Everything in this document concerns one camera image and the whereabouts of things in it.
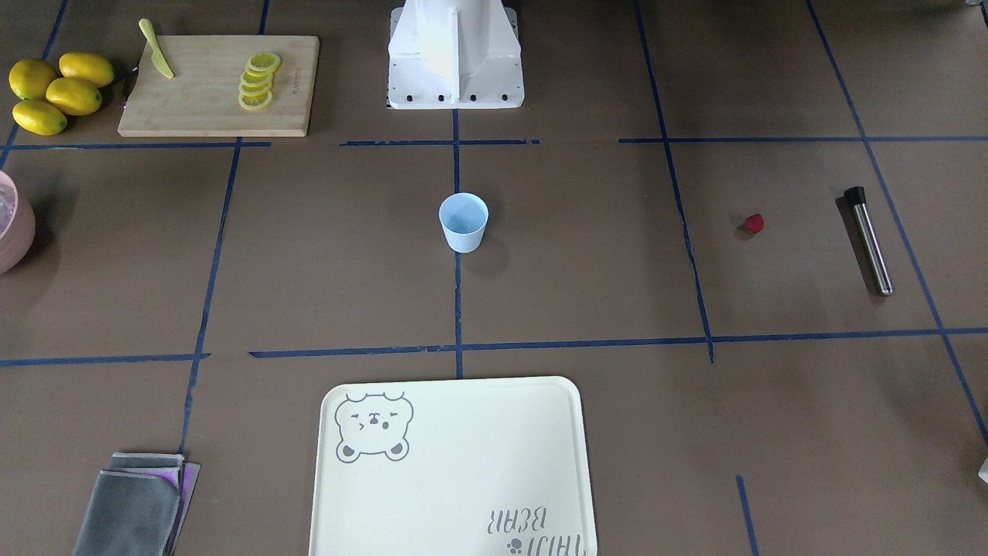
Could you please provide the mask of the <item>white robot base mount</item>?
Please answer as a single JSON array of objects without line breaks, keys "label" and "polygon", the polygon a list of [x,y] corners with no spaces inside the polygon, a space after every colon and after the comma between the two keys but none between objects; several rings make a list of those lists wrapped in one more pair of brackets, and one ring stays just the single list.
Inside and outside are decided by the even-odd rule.
[{"label": "white robot base mount", "polygon": [[501,1],[406,1],[391,11],[386,105],[515,109],[525,101],[516,11]]}]

